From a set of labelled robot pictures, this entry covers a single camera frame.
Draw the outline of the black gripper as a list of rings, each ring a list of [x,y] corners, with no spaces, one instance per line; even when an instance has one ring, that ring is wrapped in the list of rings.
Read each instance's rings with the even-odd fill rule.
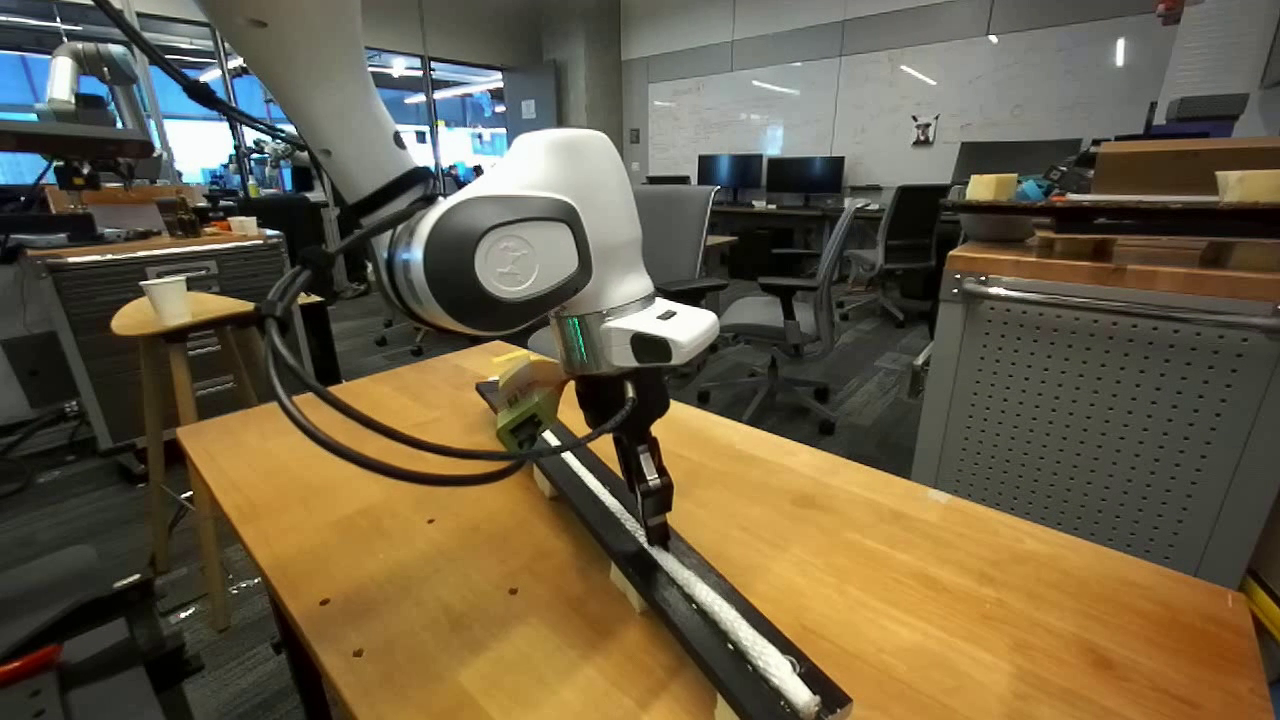
[[[611,424],[622,472],[645,543],[669,543],[671,485],[654,424],[669,411],[669,382],[654,368],[624,377],[581,377],[581,411],[594,428]]]

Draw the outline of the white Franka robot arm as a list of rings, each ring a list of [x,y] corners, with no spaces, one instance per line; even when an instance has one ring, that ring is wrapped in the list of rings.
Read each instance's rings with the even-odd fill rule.
[[[437,196],[370,75],[355,0],[195,4],[371,228],[382,284],[413,321],[463,335],[550,321],[584,399],[634,390],[665,411],[661,374],[695,362],[719,321],[656,290],[634,182],[604,132],[524,132],[493,173]],[[624,437],[627,507],[645,541],[665,543],[675,491],[639,409]]]

